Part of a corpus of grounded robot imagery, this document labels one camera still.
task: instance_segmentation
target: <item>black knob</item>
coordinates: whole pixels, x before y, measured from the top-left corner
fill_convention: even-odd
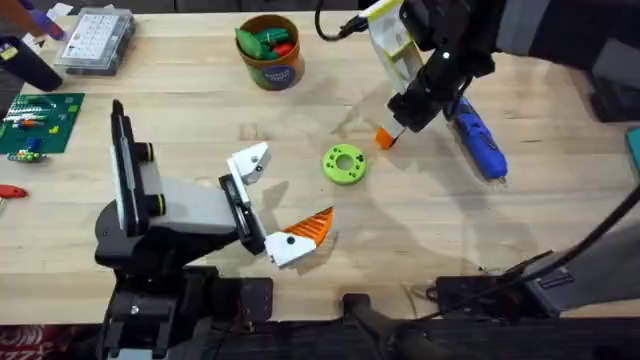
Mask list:
[[[167,202],[164,195],[145,195],[149,216],[162,216],[167,213]]]
[[[153,144],[151,143],[135,143],[135,157],[140,162],[153,162],[155,155],[153,154]]]

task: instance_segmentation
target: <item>cup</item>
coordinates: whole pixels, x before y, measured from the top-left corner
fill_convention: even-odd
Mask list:
[[[240,29],[255,34],[268,28],[284,28],[289,32],[289,42],[293,45],[287,55],[275,60],[256,60],[241,49],[236,40],[236,48],[244,61],[251,79],[265,90],[283,90],[295,85],[304,73],[300,56],[298,29],[291,20],[279,15],[260,15],[247,20]]]

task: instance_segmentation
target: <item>green ring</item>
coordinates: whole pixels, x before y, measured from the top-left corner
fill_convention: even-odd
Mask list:
[[[338,167],[338,158],[348,156],[351,159],[351,168],[342,170]],[[355,184],[364,177],[367,168],[367,160],[364,153],[357,147],[349,144],[332,146],[322,159],[324,174],[338,185]]]

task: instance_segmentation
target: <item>red fabric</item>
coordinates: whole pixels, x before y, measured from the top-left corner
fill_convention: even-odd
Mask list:
[[[42,360],[64,351],[73,327],[65,325],[0,326],[0,360]]]

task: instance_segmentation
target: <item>orange object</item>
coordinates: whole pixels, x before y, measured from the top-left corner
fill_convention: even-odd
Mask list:
[[[0,198],[5,199],[15,199],[15,198],[23,198],[28,194],[24,189],[20,189],[17,186],[11,185],[0,185]]]
[[[289,226],[283,232],[312,239],[316,247],[320,246],[329,232],[333,220],[333,207]]]
[[[393,138],[384,128],[379,127],[378,132],[376,133],[376,142],[381,148],[389,150],[393,145]]]

